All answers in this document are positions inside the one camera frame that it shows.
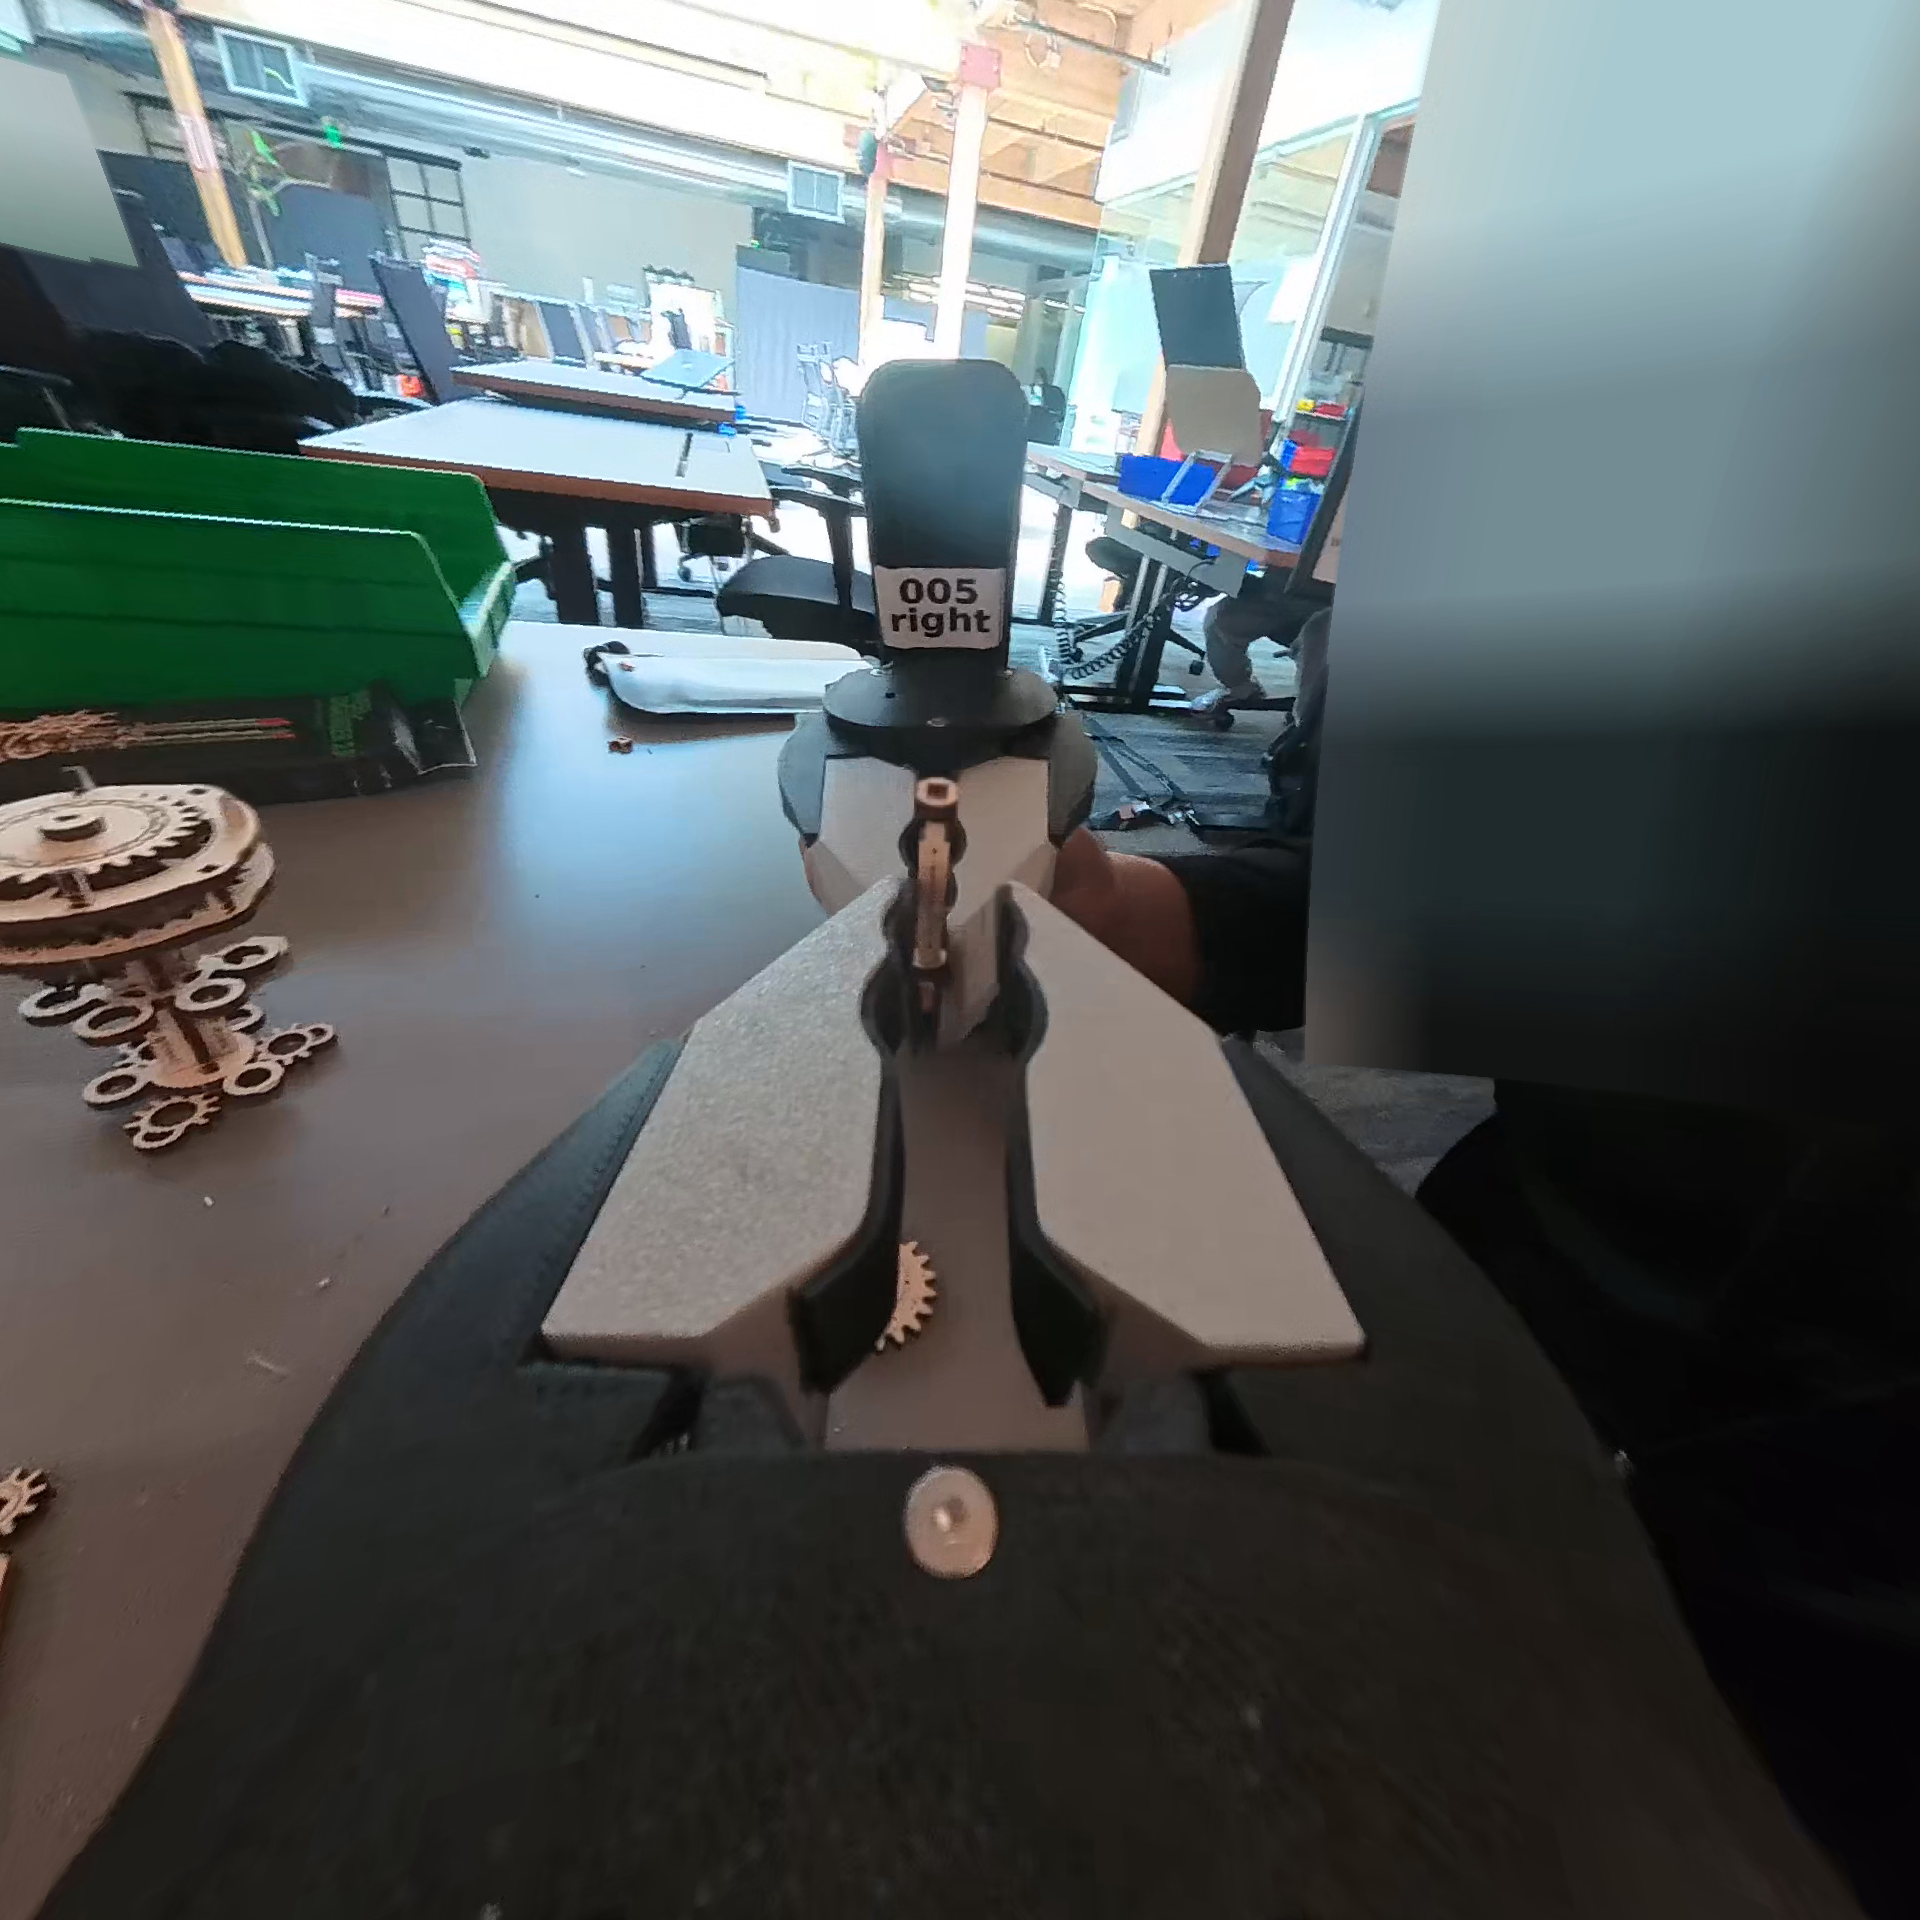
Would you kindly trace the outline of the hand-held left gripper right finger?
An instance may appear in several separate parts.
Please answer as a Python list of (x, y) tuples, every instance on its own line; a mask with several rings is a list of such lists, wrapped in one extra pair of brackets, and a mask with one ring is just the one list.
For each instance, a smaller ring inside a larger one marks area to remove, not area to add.
[(1019, 883), (997, 964), (1010, 1310), (1042, 1403), (1357, 1363), (1360, 1316), (1225, 1043)]

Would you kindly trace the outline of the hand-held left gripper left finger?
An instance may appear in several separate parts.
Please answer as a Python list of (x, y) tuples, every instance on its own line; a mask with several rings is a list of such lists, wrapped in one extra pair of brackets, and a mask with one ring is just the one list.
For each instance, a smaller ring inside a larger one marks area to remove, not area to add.
[(902, 883), (697, 1022), (543, 1320), (564, 1359), (827, 1398), (895, 1307)]

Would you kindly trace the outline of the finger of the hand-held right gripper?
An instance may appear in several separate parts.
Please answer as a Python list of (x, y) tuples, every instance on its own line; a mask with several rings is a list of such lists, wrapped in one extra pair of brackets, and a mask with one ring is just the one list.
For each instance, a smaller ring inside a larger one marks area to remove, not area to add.
[(898, 851), (916, 821), (916, 770), (880, 758), (827, 758), (820, 832), (804, 848), (804, 874), (822, 913), (838, 916), (874, 886), (898, 891)]
[(963, 851), (954, 864), (947, 906), (947, 977), (943, 1043), (961, 1043), (997, 999), (999, 893), (1022, 886), (1052, 897), (1056, 845), (1048, 829), (1052, 765), (1042, 758), (997, 758), (959, 777), (957, 825)]

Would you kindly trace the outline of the wooden axle stick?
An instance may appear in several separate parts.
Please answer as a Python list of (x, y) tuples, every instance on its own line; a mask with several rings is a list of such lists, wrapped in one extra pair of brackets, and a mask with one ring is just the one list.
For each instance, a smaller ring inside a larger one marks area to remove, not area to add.
[(950, 919), (959, 900), (959, 864), (966, 851), (961, 829), (961, 783), (925, 777), (902, 833), (905, 891), (898, 905), (898, 957), (906, 987), (906, 1029), (916, 1047), (935, 1049), (943, 1003), (954, 972)]

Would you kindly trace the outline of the small wooden gear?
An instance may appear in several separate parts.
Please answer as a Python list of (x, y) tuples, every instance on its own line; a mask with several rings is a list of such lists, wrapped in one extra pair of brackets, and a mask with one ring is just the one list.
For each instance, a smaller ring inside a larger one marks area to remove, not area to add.
[(898, 1350), (925, 1331), (936, 1299), (935, 1261), (923, 1255), (919, 1243), (902, 1240), (895, 1251), (895, 1303), (876, 1338), (874, 1353)]

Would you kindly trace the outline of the black model kit box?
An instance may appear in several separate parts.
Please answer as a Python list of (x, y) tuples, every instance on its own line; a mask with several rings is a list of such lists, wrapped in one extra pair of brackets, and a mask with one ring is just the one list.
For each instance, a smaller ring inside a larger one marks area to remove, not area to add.
[(3, 714), (3, 800), (93, 785), (213, 785), (247, 804), (371, 798), (480, 765), (460, 706), (387, 686), (287, 701)]

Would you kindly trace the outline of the wooden gear model assembly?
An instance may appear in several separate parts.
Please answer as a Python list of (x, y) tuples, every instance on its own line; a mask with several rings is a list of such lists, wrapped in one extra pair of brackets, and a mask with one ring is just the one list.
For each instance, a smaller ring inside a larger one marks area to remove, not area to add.
[(273, 1025), (258, 987), (288, 960), (253, 928), (276, 852), (216, 785), (93, 785), (3, 804), (3, 984), (17, 1018), (103, 1058), (81, 1101), (141, 1154), (277, 1098), (337, 1047)]

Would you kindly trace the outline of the person's right hand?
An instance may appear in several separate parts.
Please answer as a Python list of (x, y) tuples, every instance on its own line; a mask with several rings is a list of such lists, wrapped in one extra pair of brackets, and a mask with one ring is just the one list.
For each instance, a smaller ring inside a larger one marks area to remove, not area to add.
[(1202, 946), (1181, 879), (1147, 856), (1120, 856), (1093, 829), (1056, 851), (1052, 905), (1173, 1003), (1199, 1014)]

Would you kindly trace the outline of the black office chair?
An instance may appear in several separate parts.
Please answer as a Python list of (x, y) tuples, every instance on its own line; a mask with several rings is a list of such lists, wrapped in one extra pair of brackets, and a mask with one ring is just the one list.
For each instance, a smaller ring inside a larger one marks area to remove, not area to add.
[(720, 616), (761, 623), (776, 641), (848, 646), (880, 657), (876, 588), (856, 566), (852, 529), (865, 517), (863, 482), (856, 468), (762, 465), (776, 506), (804, 506), (822, 517), (827, 559), (800, 559), (769, 543), (717, 592)]

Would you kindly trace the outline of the white flat pouch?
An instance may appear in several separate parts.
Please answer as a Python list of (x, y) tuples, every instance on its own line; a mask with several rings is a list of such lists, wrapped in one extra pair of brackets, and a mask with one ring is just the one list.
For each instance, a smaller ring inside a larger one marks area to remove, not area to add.
[(649, 719), (791, 719), (868, 661), (811, 641), (665, 637), (654, 652), (585, 648), (588, 678)]

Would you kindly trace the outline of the long work table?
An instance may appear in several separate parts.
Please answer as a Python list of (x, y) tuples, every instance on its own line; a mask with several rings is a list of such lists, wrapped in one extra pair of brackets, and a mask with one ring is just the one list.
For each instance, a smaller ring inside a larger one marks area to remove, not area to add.
[[(1164, 657), (1177, 637), (1177, 603), (1187, 592), (1241, 597), (1262, 578), (1298, 588), (1319, 563), (1319, 548), (1268, 544), (1262, 512), (1147, 505), (1117, 493), (1115, 479), (1117, 468), (1098, 454), (1027, 446), (1025, 484), (1052, 502), (1055, 517), (1038, 607), (1015, 622), (1055, 637), (1055, 678), (1066, 706), (1100, 714), (1187, 712), (1187, 691), (1164, 685)], [(1115, 629), (1115, 646), (1083, 661), (1068, 646), (1061, 592), (1072, 524), (1093, 509), (1106, 512), (1104, 537), (1125, 548), (1139, 566), (1123, 614), (1098, 622), (1100, 629)]]

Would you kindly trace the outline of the black panel on stand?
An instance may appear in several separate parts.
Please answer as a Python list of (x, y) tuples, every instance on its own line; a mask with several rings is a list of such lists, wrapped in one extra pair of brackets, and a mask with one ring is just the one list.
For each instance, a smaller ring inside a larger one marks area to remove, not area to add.
[(1237, 277), (1230, 264), (1150, 269), (1164, 367), (1249, 370), (1248, 311), (1262, 325), (1267, 291), (1262, 277)]

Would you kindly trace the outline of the tilted wood-edged table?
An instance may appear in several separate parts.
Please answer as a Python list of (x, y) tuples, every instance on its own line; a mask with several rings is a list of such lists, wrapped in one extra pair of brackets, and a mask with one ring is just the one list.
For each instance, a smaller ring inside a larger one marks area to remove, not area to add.
[(547, 359), (458, 365), (450, 375), (460, 396), (484, 396), (518, 405), (639, 419), (694, 430), (736, 430), (733, 396), (675, 386), (637, 373), (570, 367)]

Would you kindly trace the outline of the wood-edged grey table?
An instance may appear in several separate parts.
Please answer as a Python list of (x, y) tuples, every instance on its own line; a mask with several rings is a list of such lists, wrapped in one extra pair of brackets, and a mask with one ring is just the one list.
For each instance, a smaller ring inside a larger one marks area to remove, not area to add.
[(547, 543), (562, 623), (594, 627), (600, 582), (588, 537), (611, 551), (618, 629), (646, 627), (654, 588), (650, 529), (720, 517), (733, 532), (774, 521), (755, 446), (709, 427), (650, 424), (522, 405), (451, 401), (302, 441), (302, 454), (349, 465), (473, 478), (495, 521)]

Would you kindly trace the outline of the person's dark clothed body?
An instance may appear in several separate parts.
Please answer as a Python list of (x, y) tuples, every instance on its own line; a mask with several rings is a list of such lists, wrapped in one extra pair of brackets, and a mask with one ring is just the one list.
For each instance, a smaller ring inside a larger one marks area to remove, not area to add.
[(1614, 1461), (1802, 1828), (1915, 1918), (1918, 1122), (1499, 1078), (1417, 1199)]

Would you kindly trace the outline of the green plastic bin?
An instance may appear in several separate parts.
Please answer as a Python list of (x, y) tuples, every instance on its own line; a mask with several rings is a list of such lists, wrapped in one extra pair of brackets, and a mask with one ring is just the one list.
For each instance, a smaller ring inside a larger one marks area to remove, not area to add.
[(3, 709), (488, 678), (514, 566), (468, 473), (23, 430), (3, 446)]

